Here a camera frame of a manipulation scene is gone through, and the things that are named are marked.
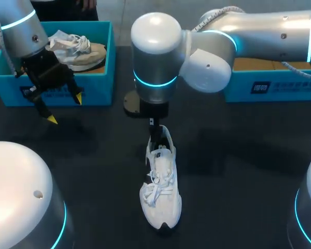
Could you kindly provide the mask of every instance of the shoelace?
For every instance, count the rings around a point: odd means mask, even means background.
[[[91,43],[85,36],[69,35],[69,38],[71,38],[72,40],[66,41],[61,39],[55,39],[55,41],[67,45],[67,49],[76,48],[76,51],[73,54],[76,54],[77,52],[91,52]],[[46,49],[50,50],[50,45],[46,45]]]
[[[91,52],[91,43],[90,41],[84,36],[78,36],[78,35],[69,35],[73,40],[72,42],[74,43],[72,46],[68,48],[77,48],[77,50],[74,52]]]
[[[151,177],[152,183],[145,187],[145,192],[143,194],[144,201],[149,206],[155,206],[156,200],[160,195],[171,195],[173,192],[173,187],[170,186],[174,183],[174,173],[172,172],[169,176],[160,178],[159,173],[154,173],[150,171],[148,176]]]

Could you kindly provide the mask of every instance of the black table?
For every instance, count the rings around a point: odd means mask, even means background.
[[[228,104],[183,82],[163,120],[177,147],[183,208],[177,231],[155,234],[139,202],[147,120],[128,118],[129,47],[119,47],[112,107],[33,108],[0,100],[0,141],[36,151],[73,216],[76,249],[287,249],[286,220],[311,161],[311,102]]]

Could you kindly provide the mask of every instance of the screw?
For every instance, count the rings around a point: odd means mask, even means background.
[[[32,41],[33,41],[34,43],[39,42],[38,36],[34,35],[34,36],[32,37]]]

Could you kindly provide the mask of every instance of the label on box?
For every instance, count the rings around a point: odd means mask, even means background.
[[[31,87],[20,87],[20,91],[22,92],[23,96],[25,96]],[[85,97],[84,87],[81,87],[82,90],[82,97]],[[68,91],[67,87],[60,87],[55,89],[49,89],[48,91],[43,93],[43,96],[46,98],[71,98],[71,94]]]
[[[267,93],[270,85],[271,82],[269,81],[256,81],[253,83],[251,94]]]
[[[311,81],[303,81],[303,82],[275,82],[272,84],[272,88],[270,90],[272,93],[277,92],[311,92]]]
[[[302,82],[271,82],[256,81],[252,85],[251,94],[260,93],[311,92],[311,81]]]

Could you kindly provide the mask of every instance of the cable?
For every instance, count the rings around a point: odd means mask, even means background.
[[[297,68],[293,67],[292,65],[290,65],[288,62],[284,62],[282,61],[282,65],[287,67],[290,71],[300,75],[300,76],[303,76],[305,78],[308,78],[308,79],[311,79],[311,74],[307,74],[301,70],[298,70]]]
[[[239,12],[239,13],[245,13],[242,9],[236,7],[236,6],[228,6],[224,7],[222,9],[216,10],[214,13],[212,13],[205,21],[202,21],[200,24],[198,24],[192,32],[198,32],[201,30],[203,27],[205,27],[207,24],[212,22],[214,19],[218,18],[219,16],[225,14],[226,12]]]
[[[2,30],[1,30],[1,23],[0,23],[0,47],[1,47],[1,50],[2,50],[4,57],[7,60],[9,69],[11,70],[12,74],[16,76],[17,75],[16,69],[14,67],[14,64],[13,64],[13,62],[12,62],[8,52],[7,52],[6,46],[5,46],[4,37],[2,35]]]

